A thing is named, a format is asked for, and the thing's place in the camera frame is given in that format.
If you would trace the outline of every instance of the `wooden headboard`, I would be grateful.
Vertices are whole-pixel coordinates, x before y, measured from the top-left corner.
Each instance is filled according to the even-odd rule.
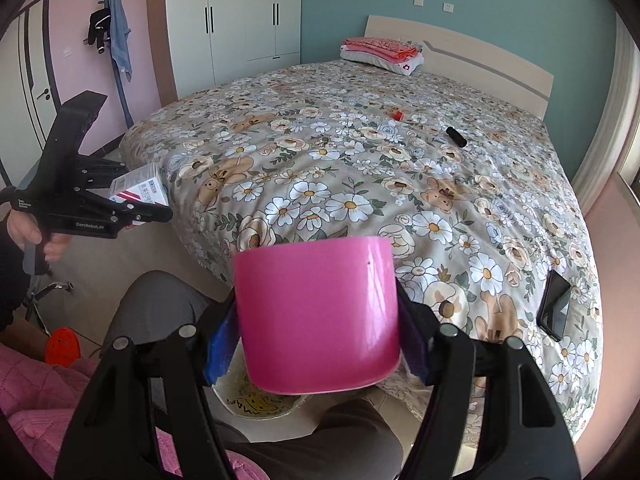
[[[421,43],[422,70],[545,117],[554,77],[503,48],[446,28],[384,16],[369,16],[365,36]]]

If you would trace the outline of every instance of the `floral bedspread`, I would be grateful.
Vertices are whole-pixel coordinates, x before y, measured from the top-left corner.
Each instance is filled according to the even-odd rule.
[[[396,108],[401,121],[389,117]],[[120,149],[131,169],[160,164],[178,235],[229,283],[236,251],[389,238],[412,299],[474,338],[521,337],[571,434],[582,433],[602,364],[600,289],[577,200],[537,118],[440,76],[336,61],[198,92],[133,126]],[[560,343],[535,322],[550,269],[572,286]],[[430,388],[403,366],[380,386],[424,416]],[[483,393],[477,380],[472,446]]]

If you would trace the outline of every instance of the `dark trousers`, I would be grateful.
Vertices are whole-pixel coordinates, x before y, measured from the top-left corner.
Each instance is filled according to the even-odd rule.
[[[104,340],[106,348],[126,335],[142,344],[195,323],[211,300],[180,279],[155,270],[138,278],[120,303]],[[162,408],[161,383],[154,401]],[[327,410],[316,430],[280,442],[248,442],[238,430],[218,427],[225,447],[259,465],[270,480],[392,480],[400,471],[402,446],[365,400]]]

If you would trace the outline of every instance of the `phone screen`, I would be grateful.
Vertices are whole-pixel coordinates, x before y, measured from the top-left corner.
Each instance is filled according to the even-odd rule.
[[[556,341],[562,339],[569,316],[571,285],[552,270],[546,277],[545,295],[538,311],[538,325]]]

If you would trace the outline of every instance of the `black sleeve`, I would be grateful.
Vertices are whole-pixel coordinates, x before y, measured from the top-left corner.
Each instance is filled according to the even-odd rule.
[[[0,222],[0,331],[14,322],[14,310],[27,294],[30,277],[22,270],[24,253]]]

